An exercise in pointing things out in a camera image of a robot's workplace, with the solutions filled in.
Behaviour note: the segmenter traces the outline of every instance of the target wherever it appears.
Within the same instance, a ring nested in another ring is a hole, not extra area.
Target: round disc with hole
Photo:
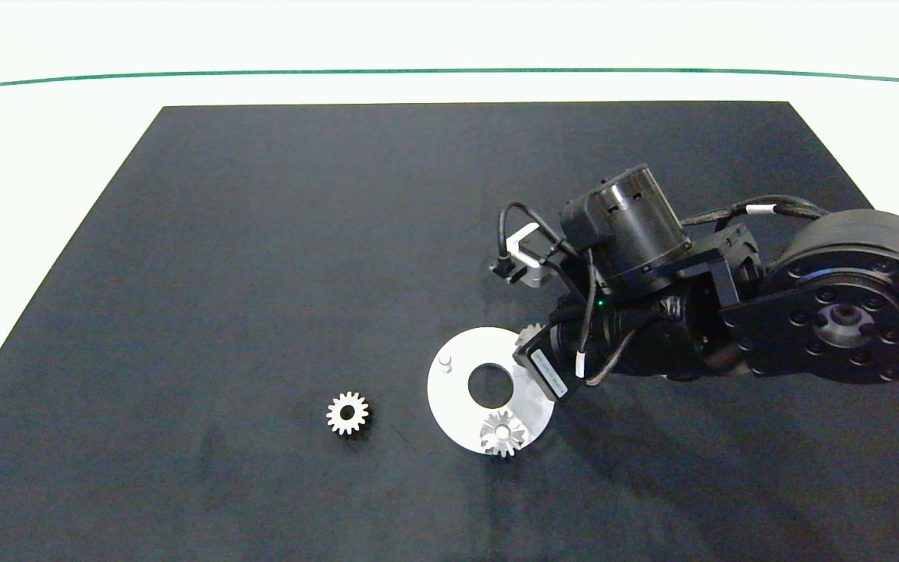
[[[481,447],[481,424],[496,412],[509,411],[527,428],[528,436],[518,448],[535,441],[550,421],[553,402],[511,356],[517,338],[503,328],[472,328],[453,336],[432,359],[428,406],[440,429],[460,447],[492,454]],[[471,373],[486,365],[502,368],[513,383],[511,397],[499,408],[478,404],[468,387]]]

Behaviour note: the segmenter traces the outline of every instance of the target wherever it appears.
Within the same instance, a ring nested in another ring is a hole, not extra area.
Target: silver gear
[[[353,408],[353,415],[349,418],[343,418],[342,409],[345,406]],[[332,431],[339,435],[352,435],[356,431],[360,431],[364,424],[367,423],[367,416],[370,415],[370,404],[360,396],[359,392],[346,392],[340,394],[338,398],[332,398],[332,405],[328,406],[328,424],[332,426]]]
[[[528,430],[509,410],[488,416],[481,424],[481,447],[489,455],[514,455],[525,444]]]
[[[522,344],[531,340],[532,336],[539,334],[542,329],[543,327],[539,323],[529,324],[527,327],[522,328],[522,331],[518,333],[518,338],[515,339],[515,347],[521,347]]]

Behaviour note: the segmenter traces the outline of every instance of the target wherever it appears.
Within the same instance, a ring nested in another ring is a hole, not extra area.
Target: black mat
[[[785,103],[161,111],[0,352],[0,560],[899,560],[899,383],[617,378],[509,463],[439,431],[442,343],[560,291],[486,273],[497,208],[639,162],[682,217],[866,206]]]

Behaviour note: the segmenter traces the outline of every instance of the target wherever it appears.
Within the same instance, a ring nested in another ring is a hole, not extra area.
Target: screw
[[[873,266],[873,269],[879,271],[880,273],[893,273],[894,264],[890,260],[883,260]]]
[[[820,291],[817,291],[817,300],[821,302],[834,302],[834,299],[838,298],[834,293],[834,289],[824,288]]]
[[[852,363],[856,365],[865,365],[873,360],[873,356],[870,355],[868,351],[862,350],[853,352],[850,359],[852,360]]]
[[[888,382],[897,380],[897,368],[893,365],[883,367],[883,369],[880,370],[880,378]]]
[[[810,321],[810,315],[802,310],[796,310],[789,315],[789,321],[797,326],[802,326]]]
[[[886,301],[879,295],[869,295],[867,298],[863,299],[862,303],[869,310],[879,310],[883,308]]]
[[[899,342],[899,330],[897,328],[885,328],[880,332],[880,337],[883,338],[883,341],[888,343]]]
[[[807,351],[812,355],[820,355],[824,353],[824,350],[827,349],[824,345],[824,342],[820,340],[813,340],[807,344]]]

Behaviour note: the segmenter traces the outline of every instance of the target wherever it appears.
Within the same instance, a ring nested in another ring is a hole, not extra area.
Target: center hole
[[[485,408],[500,408],[511,399],[513,383],[509,372],[497,365],[485,364],[477,367],[467,381],[471,398]]]

